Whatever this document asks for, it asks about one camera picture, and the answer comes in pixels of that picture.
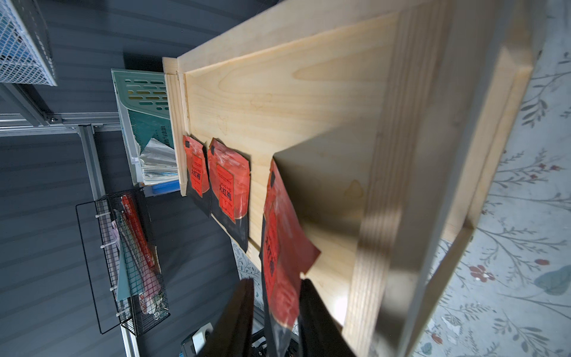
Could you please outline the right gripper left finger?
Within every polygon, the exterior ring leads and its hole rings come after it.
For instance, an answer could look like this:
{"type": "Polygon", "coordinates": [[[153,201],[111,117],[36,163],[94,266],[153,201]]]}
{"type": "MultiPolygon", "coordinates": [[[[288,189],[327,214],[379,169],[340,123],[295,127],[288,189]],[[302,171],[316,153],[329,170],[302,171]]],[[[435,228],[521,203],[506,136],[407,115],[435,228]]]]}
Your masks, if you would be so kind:
{"type": "Polygon", "coordinates": [[[254,280],[239,281],[198,356],[250,356],[254,318],[254,280]]]}

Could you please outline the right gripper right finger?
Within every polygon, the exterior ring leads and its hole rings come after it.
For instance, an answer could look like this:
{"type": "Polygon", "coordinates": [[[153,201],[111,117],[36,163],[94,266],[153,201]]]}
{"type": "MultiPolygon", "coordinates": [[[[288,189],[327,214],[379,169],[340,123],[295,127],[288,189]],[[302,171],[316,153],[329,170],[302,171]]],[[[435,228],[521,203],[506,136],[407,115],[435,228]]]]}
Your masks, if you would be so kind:
{"type": "Polygon", "coordinates": [[[310,279],[300,286],[300,344],[302,356],[354,356],[310,279]]]}

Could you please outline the red tea bag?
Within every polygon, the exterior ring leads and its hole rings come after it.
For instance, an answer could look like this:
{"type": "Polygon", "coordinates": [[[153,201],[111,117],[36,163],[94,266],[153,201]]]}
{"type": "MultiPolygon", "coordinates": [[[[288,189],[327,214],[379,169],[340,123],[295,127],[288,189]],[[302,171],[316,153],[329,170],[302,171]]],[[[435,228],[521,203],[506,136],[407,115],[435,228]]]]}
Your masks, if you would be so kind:
{"type": "Polygon", "coordinates": [[[188,135],[183,136],[183,147],[187,162],[187,195],[209,217],[212,190],[208,175],[207,150],[202,142],[188,135]]]}
{"type": "Polygon", "coordinates": [[[213,196],[211,214],[243,251],[248,251],[251,170],[248,159],[212,139],[207,151],[213,196]]]}
{"type": "Polygon", "coordinates": [[[300,314],[301,274],[321,251],[305,235],[275,160],[263,210],[262,261],[268,356],[284,356],[300,314]]]}

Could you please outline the red tea bag bottom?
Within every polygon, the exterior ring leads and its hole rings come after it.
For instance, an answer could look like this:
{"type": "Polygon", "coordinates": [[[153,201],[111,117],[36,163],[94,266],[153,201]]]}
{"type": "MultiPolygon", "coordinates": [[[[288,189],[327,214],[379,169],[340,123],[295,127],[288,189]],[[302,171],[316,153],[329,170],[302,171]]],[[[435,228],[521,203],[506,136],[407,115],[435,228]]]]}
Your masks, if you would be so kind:
{"type": "Polygon", "coordinates": [[[248,159],[212,139],[207,151],[213,196],[211,214],[243,251],[248,251],[251,170],[248,159]]]}

